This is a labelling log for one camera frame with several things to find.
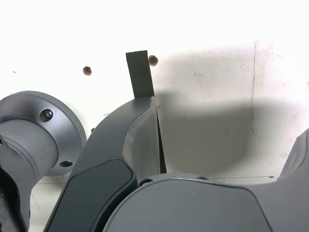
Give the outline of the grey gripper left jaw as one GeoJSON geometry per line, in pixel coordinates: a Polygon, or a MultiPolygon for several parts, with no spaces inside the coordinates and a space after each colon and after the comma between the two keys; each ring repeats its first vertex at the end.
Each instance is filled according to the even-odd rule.
{"type": "Polygon", "coordinates": [[[110,113],[91,133],[45,230],[100,232],[140,181],[157,174],[155,98],[136,98],[110,113]]]}

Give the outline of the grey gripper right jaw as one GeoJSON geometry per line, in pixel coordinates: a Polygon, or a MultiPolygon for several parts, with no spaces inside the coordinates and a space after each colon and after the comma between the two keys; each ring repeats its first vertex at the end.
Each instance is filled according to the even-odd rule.
{"type": "Polygon", "coordinates": [[[309,133],[297,137],[280,177],[235,185],[163,176],[127,196],[106,232],[306,232],[309,229],[309,133]]]}

